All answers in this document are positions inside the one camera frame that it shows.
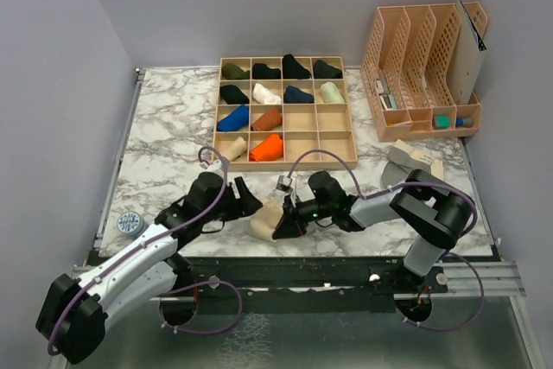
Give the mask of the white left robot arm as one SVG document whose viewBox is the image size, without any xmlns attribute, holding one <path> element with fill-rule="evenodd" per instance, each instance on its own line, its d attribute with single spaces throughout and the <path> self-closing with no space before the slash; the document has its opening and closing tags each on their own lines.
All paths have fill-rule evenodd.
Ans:
<svg viewBox="0 0 553 369">
<path fill-rule="evenodd" d="M 224 170 L 200 173 L 187 194 L 118 254 L 79 277 L 62 274 L 51 283 L 35 324 L 48 353 L 80 363 L 109 328 L 150 298 L 183 293 L 196 298 L 201 284 L 178 251 L 206 224 L 249 217 L 262 205 L 242 177 L 229 183 Z"/>
</svg>

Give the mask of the beige boxer underwear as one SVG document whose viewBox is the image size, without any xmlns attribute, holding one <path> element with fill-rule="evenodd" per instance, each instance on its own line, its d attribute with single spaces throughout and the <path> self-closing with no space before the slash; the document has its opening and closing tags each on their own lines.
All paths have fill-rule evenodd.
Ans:
<svg viewBox="0 0 553 369">
<path fill-rule="evenodd" d="M 263 206 L 250 218 L 248 233 L 257 239 L 273 243 L 275 233 L 284 215 L 283 203 L 278 200 L 264 200 Z"/>
</svg>

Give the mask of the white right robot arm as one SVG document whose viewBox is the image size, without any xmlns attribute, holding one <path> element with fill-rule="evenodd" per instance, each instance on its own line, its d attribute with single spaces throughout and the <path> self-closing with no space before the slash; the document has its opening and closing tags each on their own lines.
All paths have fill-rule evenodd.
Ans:
<svg viewBox="0 0 553 369">
<path fill-rule="evenodd" d="M 320 219 L 330 219 L 344 232 L 402 219 L 418 234 L 397 270 L 398 285 L 408 292 L 428 282 L 434 264 L 456 246 L 477 217 L 469 196 L 420 169 L 390 189 L 365 197 L 347 194 L 327 171 L 312 174 L 308 186 L 311 200 L 284 197 L 277 207 L 278 220 L 270 223 L 270 239 L 299 238 Z"/>
</svg>

